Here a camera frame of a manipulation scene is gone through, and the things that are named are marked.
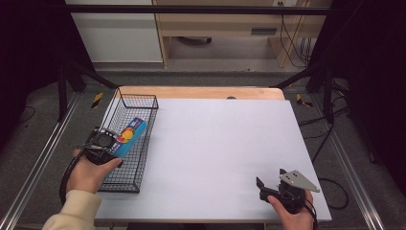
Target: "white table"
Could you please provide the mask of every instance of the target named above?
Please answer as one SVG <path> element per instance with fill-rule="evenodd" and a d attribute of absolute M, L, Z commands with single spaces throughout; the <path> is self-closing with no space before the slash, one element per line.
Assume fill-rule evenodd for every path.
<path fill-rule="evenodd" d="M 99 193 L 97 219 L 278 222 L 256 176 L 277 190 L 280 168 L 298 170 L 320 188 L 289 101 L 158 103 L 141 192 Z M 318 220 L 331 220 L 323 192 L 313 196 Z"/>

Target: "human hand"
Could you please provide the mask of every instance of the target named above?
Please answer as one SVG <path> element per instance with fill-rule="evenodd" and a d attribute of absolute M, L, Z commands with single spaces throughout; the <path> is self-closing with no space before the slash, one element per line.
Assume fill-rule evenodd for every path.
<path fill-rule="evenodd" d="M 74 150 L 74 156 L 80 153 Z M 82 190 L 95 194 L 101 187 L 104 178 L 120 165 L 122 159 L 116 158 L 103 165 L 95 165 L 86 157 L 81 157 L 73 169 L 66 185 L 66 193 L 71 190 Z"/>
<path fill-rule="evenodd" d="M 313 196 L 309 190 L 305 191 L 306 205 L 311 207 L 310 204 L 313 204 Z M 268 197 L 269 203 L 272 204 L 272 207 L 278 213 L 281 218 L 283 230 L 312 230 L 313 229 L 313 216 L 307 211 L 304 207 L 297 214 L 290 214 L 286 211 L 280 201 L 275 197 Z"/>

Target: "beige sleeve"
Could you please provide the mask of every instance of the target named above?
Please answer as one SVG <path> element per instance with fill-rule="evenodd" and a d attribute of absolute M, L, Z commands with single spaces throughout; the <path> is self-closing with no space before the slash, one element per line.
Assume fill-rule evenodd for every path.
<path fill-rule="evenodd" d="M 72 190 L 59 214 L 45 222 L 45 229 L 95 229 L 94 220 L 102 200 L 89 192 Z"/>

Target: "wire basket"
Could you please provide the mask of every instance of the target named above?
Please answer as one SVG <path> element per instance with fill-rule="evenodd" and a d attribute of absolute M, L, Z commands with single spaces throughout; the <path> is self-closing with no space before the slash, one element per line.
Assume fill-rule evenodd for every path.
<path fill-rule="evenodd" d="M 105 178 L 100 191 L 138 194 L 147 162 L 149 138 L 159 108 L 158 101 L 154 95 L 122 94 L 120 88 L 113 99 L 102 127 L 120 133 L 138 117 L 147 122 L 147 130 L 123 159 L 123 165 Z"/>

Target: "aluminum rail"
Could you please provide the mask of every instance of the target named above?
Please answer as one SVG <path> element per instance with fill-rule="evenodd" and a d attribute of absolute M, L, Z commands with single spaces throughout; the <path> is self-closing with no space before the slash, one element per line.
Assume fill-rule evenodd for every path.
<path fill-rule="evenodd" d="M 22 212 L 24 211 L 25 206 L 27 205 L 36 184 L 38 183 L 42 173 L 45 170 L 45 167 L 48 164 L 49 159 L 54 153 L 54 149 L 59 142 L 60 136 L 68 125 L 72 114 L 75 111 L 80 93 L 74 93 L 71 102 L 68 105 L 68 111 L 61 122 L 56 123 L 53 133 L 48 139 L 47 144 L 45 145 L 42 152 L 39 154 L 38 159 L 33 166 L 30 174 L 28 175 L 24 185 L 20 189 L 16 199 L 9 208 L 8 212 L 2 217 L 0 222 L 0 230 L 12 230 L 15 224 L 18 222 Z"/>
<path fill-rule="evenodd" d="M 321 109 L 322 102 L 319 96 L 310 95 L 311 100 L 315 103 L 320 115 L 323 116 Z M 325 121 L 325 127 L 328 129 L 328 123 Z M 351 164 L 347 153 L 338 138 L 337 133 L 333 130 L 331 132 L 331 144 L 335 149 L 337 160 L 343 170 L 344 176 L 349 182 L 352 194 L 354 195 L 355 200 L 358 203 L 358 206 L 361 210 L 361 213 L 365 219 L 365 222 L 368 224 L 368 227 L 371 230 L 384 230 L 385 226 L 377 213 L 375 207 L 373 206 L 372 200 L 368 195 L 367 190 L 362 184 L 361 178 L 359 178 L 358 173 L 355 171 L 354 166 Z"/>
<path fill-rule="evenodd" d="M 45 10 L 87 13 L 200 13 L 200 14 L 277 14 L 329 15 L 349 13 L 349 10 L 298 7 L 242 6 L 146 6 L 146 5 L 41 5 Z"/>

